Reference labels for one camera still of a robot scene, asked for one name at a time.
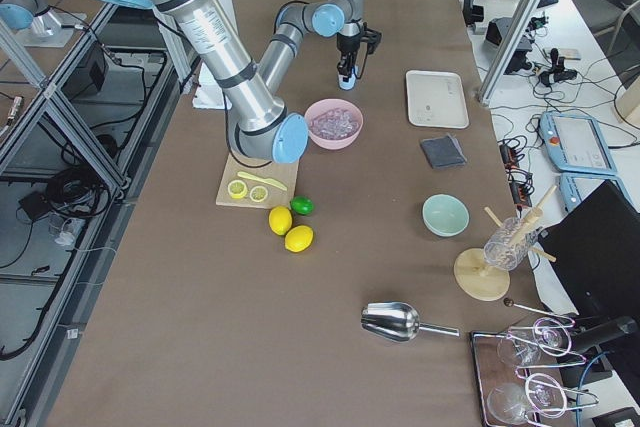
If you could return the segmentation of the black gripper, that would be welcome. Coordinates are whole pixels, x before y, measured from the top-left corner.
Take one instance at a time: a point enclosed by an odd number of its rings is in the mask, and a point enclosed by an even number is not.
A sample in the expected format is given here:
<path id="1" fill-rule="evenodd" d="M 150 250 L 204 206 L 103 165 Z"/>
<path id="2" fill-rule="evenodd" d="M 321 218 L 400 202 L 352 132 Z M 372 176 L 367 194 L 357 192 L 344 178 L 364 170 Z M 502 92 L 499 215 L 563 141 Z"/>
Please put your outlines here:
<path id="1" fill-rule="evenodd" d="M 361 44 L 362 34 L 344 35 L 338 33 L 336 36 L 337 48 L 340 53 L 340 60 L 337 64 L 338 78 L 340 82 L 351 81 L 357 77 L 357 55 Z"/>

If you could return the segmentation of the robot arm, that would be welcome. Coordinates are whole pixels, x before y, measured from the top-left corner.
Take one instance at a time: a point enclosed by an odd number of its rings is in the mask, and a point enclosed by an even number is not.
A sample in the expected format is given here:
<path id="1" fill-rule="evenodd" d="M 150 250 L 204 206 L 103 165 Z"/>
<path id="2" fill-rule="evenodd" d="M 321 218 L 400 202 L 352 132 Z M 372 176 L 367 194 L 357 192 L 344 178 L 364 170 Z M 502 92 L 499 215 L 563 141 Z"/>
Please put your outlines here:
<path id="1" fill-rule="evenodd" d="M 276 31 L 255 62 L 219 0 L 101 0 L 137 9 L 157 9 L 172 17 L 231 102 L 227 139 L 250 157 L 293 163 L 304 153 L 308 127 L 275 93 L 307 33 L 336 36 L 338 72 L 355 77 L 355 60 L 365 24 L 364 0 L 325 0 L 288 5 L 276 17 Z"/>
<path id="2" fill-rule="evenodd" d="M 36 39 L 51 39 L 63 26 L 47 0 L 1 0 L 1 19 L 15 31 L 28 30 Z"/>

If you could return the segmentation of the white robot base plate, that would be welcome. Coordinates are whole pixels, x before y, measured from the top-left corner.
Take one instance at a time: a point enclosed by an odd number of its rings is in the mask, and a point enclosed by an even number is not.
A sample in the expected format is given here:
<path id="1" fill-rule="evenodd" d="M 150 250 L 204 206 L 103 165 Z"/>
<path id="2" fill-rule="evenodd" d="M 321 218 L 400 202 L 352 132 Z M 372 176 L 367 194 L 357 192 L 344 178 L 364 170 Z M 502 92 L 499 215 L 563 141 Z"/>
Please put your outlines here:
<path id="1" fill-rule="evenodd" d="M 232 109 L 233 104 L 229 97 L 216 83 L 213 75 L 205 64 L 202 64 L 197 78 L 196 88 L 192 105 L 196 109 L 216 109 L 223 110 L 225 107 Z"/>

